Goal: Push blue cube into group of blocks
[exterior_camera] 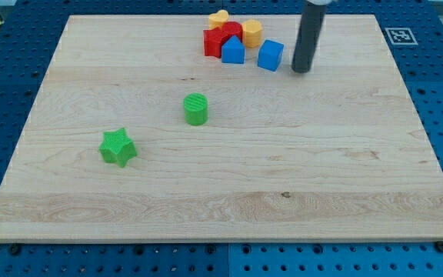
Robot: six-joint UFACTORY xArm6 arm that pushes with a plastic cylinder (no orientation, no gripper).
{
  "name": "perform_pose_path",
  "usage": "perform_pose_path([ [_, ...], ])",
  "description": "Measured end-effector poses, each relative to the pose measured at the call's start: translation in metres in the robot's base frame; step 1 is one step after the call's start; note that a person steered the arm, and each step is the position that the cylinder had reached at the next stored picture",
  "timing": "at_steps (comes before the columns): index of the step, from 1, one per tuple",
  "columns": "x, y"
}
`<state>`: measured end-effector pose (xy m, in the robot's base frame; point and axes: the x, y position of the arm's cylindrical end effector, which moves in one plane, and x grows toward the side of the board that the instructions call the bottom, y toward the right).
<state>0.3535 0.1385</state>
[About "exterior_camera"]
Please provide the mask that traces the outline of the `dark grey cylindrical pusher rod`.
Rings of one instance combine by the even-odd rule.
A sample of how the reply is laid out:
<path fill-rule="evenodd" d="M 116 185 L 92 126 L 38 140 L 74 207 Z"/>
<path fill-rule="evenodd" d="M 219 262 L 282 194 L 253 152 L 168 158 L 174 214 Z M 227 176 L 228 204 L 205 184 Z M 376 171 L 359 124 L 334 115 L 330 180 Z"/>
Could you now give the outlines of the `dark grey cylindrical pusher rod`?
<path fill-rule="evenodd" d="M 328 0 L 305 0 L 291 61 L 294 72 L 310 71 L 327 9 Z"/>

